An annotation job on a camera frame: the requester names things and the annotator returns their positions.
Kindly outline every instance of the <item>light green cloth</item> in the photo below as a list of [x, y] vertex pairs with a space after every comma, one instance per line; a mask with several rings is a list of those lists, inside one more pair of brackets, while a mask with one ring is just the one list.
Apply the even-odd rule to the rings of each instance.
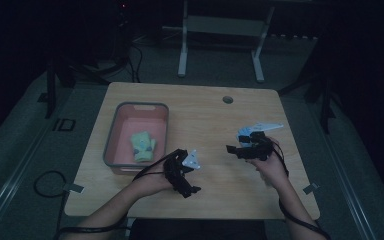
[[136, 162], [148, 162], [154, 158], [156, 141], [147, 131], [135, 133], [130, 137]]

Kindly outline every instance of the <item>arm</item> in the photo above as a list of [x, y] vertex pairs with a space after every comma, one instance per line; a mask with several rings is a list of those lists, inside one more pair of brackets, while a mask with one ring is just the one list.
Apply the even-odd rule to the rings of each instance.
[[[161, 172], [162, 163], [153, 167], [150, 172]], [[119, 221], [140, 198], [153, 195], [165, 189], [172, 188], [172, 185], [165, 179], [164, 174], [149, 174], [131, 182], [124, 189], [118, 192], [102, 207], [92, 213], [78, 227], [106, 227]], [[112, 232], [93, 234], [68, 234], [65, 240], [97, 240], [108, 239]]]
[[[278, 156], [274, 153], [266, 161], [261, 161], [259, 159], [246, 160], [256, 167], [256, 170], [260, 172], [262, 178], [267, 179], [273, 187], [276, 189], [279, 194], [279, 199], [282, 202], [285, 209], [295, 218], [309, 223], [317, 227], [315, 221], [313, 221], [302, 204], [301, 200], [298, 197], [295, 189], [293, 188], [291, 182], [288, 179], [288, 176], [285, 173], [285, 170], [280, 162]], [[286, 218], [286, 224], [288, 226], [289, 232], [292, 236], [292, 239], [325, 239], [324, 236], [309, 230], [301, 225], [296, 224], [290, 219]]]

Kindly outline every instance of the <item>cable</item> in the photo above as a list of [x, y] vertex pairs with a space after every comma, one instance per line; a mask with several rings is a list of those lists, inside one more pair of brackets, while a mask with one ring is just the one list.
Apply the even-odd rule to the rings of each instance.
[[160, 160], [156, 161], [155, 163], [153, 163], [153, 164], [143, 168], [138, 174], [136, 174], [136, 176], [133, 178], [132, 182], [137, 180], [137, 179], [139, 179], [139, 178], [141, 178], [141, 177], [143, 177], [143, 176], [145, 176], [145, 175], [148, 175], [148, 174], [166, 173], [164, 171], [163, 172], [155, 172], [155, 173], [152, 173], [152, 172], [151, 173], [147, 173], [147, 171], [149, 169], [151, 169], [152, 167], [154, 167], [155, 165], [159, 164], [160, 162], [167, 160], [169, 157], [171, 157], [173, 155], [176, 155], [177, 153], [178, 153], [178, 150], [176, 150], [176, 151], [166, 155], [165, 157], [161, 158]]
[[129, 58], [129, 64], [130, 64], [130, 67], [132, 69], [132, 82], [138, 82], [140, 83], [140, 78], [139, 78], [139, 68], [140, 68], [140, 65], [142, 64], [142, 58], [143, 58], [143, 54], [142, 54], [142, 50], [140, 50], [138, 47], [136, 47], [134, 44], [132, 44], [132, 48], [136, 49], [138, 52], [139, 52], [139, 62], [138, 62], [138, 65], [136, 66], [136, 70], [134, 70], [133, 68], [133, 64], [131, 62], [131, 59]]
[[142, 174], [140, 177], [143, 177], [143, 176], [145, 176], [145, 175], [151, 175], [151, 174], [166, 174], [166, 173], [168, 173], [168, 172], [152, 172], [152, 173], [144, 173], [144, 174]]
[[280, 207], [280, 210], [282, 211], [282, 213], [285, 215], [285, 217], [287, 217], [289, 220], [293, 221], [294, 223], [298, 224], [298, 225], [301, 225], [305, 228], [308, 228], [309, 230], [313, 231], [313, 232], [316, 232], [320, 235], [322, 235], [323, 237], [325, 237], [326, 239], [330, 240], [330, 236], [327, 232], [323, 231], [321, 228], [319, 227], [316, 227], [314, 225], [311, 225], [307, 222], [304, 222], [304, 221], [301, 221], [297, 218], [295, 218], [294, 216], [292, 216], [292, 214], [290, 214], [285, 206], [283, 206], [282, 202], [280, 201], [279, 199], [279, 207]]
[[[61, 187], [61, 189], [63, 189], [61, 193], [50, 195], [50, 194], [45, 194], [45, 193], [42, 193], [39, 191], [39, 188], [38, 188], [39, 181], [43, 177], [45, 177], [46, 175], [49, 175], [49, 174], [57, 174], [63, 180], [64, 185]], [[130, 230], [129, 227], [120, 226], [125, 221], [125, 219], [127, 217], [127, 213], [119, 221], [117, 221], [113, 225], [110, 225], [107, 227], [99, 227], [99, 228], [64, 227], [64, 228], [60, 228], [64, 204], [65, 204], [67, 196], [68, 196], [68, 194], [67, 194], [68, 192], [64, 190], [64, 186], [66, 183], [67, 183], [66, 178], [64, 177], [64, 175], [61, 172], [56, 171], [56, 170], [51, 170], [51, 171], [47, 171], [47, 172], [44, 172], [43, 174], [41, 174], [38, 178], [36, 178], [36, 180], [34, 181], [34, 184], [33, 184], [33, 189], [34, 189], [35, 193], [38, 194], [39, 196], [42, 196], [44, 198], [62, 197], [60, 210], [59, 210], [59, 214], [58, 214], [56, 233], [55, 233], [53, 239], [59, 239], [63, 233], [102, 233], [102, 232], [109, 232], [112, 230], [122, 230], [122, 229]]]
[[[273, 144], [275, 144], [278, 148], [279, 148], [279, 151], [276, 151], [275, 149], [273, 149], [273, 152], [277, 155], [277, 157], [279, 158], [279, 160], [282, 162], [282, 165], [283, 165], [283, 168], [285, 169], [285, 172], [286, 172], [286, 175], [289, 177], [289, 171], [288, 169], [286, 168], [286, 164], [285, 164], [285, 158], [284, 158], [284, 155], [283, 155], [283, 151], [282, 149], [280, 148], [279, 144], [277, 144], [276, 142], [273, 142]], [[291, 213], [289, 213], [285, 206], [283, 206], [282, 202], [280, 201], [279, 199], [279, 207], [280, 207], [280, 210], [282, 211], [282, 213], [285, 215], [286, 218], [290, 219], [291, 221], [295, 222], [296, 224], [298, 225], [301, 225], [305, 228], [308, 228], [310, 229], [311, 231], [313, 232], [316, 232], [318, 234], [321, 234], [322, 236], [324, 236], [326, 239], [330, 240], [330, 236], [329, 234], [327, 234], [325, 231], [323, 231], [320, 227], [316, 227], [316, 226], [313, 226], [307, 222], [304, 222], [304, 221], [301, 221], [297, 218], [295, 218], [294, 216], [292, 216]]]
[[40, 175], [35, 181], [34, 181], [34, 185], [33, 185], [33, 188], [34, 188], [34, 191], [36, 194], [38, 194], [39, 196], [42, 196], [44, 198], [57, 198], [57, 197], [62, 197], [61, 198], [61, 204], [60, 204], [60, 211], [58, 213], [58, 220], [57, 220], [57, 226], [56, 226], [56, 231], [58, 232], [59, 228], [60, 228], [60, 224], [61, 224], [61, 218], [62, 218], [62, 212], [63, 212], [63, 208], [64, 208], [64, 204], [65, 204], [65, 200], [67, 198], [67, 192], [66, 191], [62, 191], [61, 193], [59, 194], [54, 194], [54, 195], [47, 195], [47, 194], [44, 194], [44, 193], [41, 193], [37, 187], [37, 184], [38, 182], [43, 178], [45, 177], [46, 175], [48, 174], [57, 174], [59, 175], [62, 180], [63, 180], [63, 183], [64, 185], [67, 183], [67, 180], [65, 179], [64, 175], [61, 173], [61, 172], [58, 172], [58, 171], [55, 171], [55, 170], [52, 170], [52, 171], [47, 171], [45, 173], [43, 173], [42, 175]]

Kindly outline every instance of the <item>wooden table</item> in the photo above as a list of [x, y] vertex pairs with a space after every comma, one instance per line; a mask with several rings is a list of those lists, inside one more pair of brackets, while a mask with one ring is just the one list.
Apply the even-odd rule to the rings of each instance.
[[[233, 103], [224, 103], [224, 96], [232, 97]], [[283, 218], [276, 191], [264, 184], [252, 165], [226, 152], [226, 145], [239, 146], [240, 128], [266, 122], [284, 125], [266, 134], [280, 141], [294, 188], [311, 217], [319, 218], [313, 193], [302, 190], [309, 181], [276, 91], [142, 83], [109, 86], [74, 182], [85, 190], [70, 193], [66, 214], [89, 215], [131, 182], [133, 176], [115, 175], [103, 161], [116, 107], [126, 101], [161, 102], [169, 107], [166, 152], [196, 149], [201, 169], [186, 174], [186, 179], [202, 188], [186, 199], [175, 191], [141, 199], [129, 217]]]

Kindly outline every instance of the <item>hand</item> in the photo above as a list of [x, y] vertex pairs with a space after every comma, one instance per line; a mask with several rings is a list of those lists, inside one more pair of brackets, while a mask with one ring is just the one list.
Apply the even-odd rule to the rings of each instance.
[[149, 169], [142, 177], [129, 184], [128, 187], [135, 190], [138, 198], [150, 196], [160, 191], [173, 188], [171, 183], [165, 178], [163, 164], [164, 161], [158, 163]]
[[[276, 143], [273, 144], [274, 149], [277, 152], [280, 152], [278, 147], [279, 142], [274, 138], [270, 139]], [[279, 159], [275, 152], [272, 152], [266, 161], [261, 161], [259, 159], [247, 159], [246, 162], [254, 165], [262, 177], [264, 176], [271, 183], [271, 185], [278, 190], [289, 183], [289, 179], [285, 173], [281, 159]]]

